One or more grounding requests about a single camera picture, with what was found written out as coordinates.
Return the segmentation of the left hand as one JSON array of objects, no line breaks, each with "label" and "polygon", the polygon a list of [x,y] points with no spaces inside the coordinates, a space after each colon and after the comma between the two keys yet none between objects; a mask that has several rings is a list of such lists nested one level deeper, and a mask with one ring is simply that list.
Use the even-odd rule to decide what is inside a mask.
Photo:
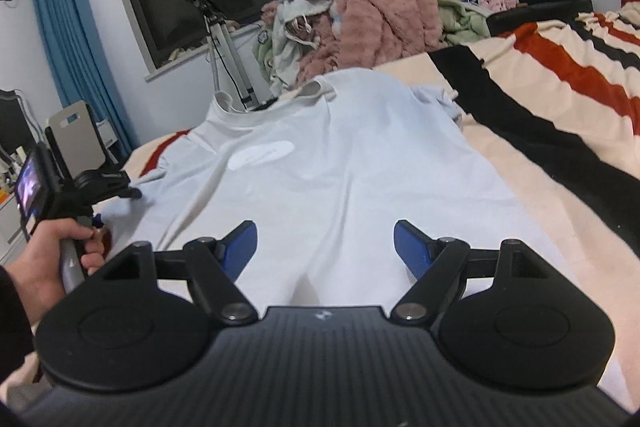
[{"label": "left hand", "polygon": [[6,267],[30,325],[37,324],[65,296],[60,275],[64,239],[80,242],[84,248],[80,265],[89,275],[105,263],[100,230],[73,219],[41,221],[24,251]]}]

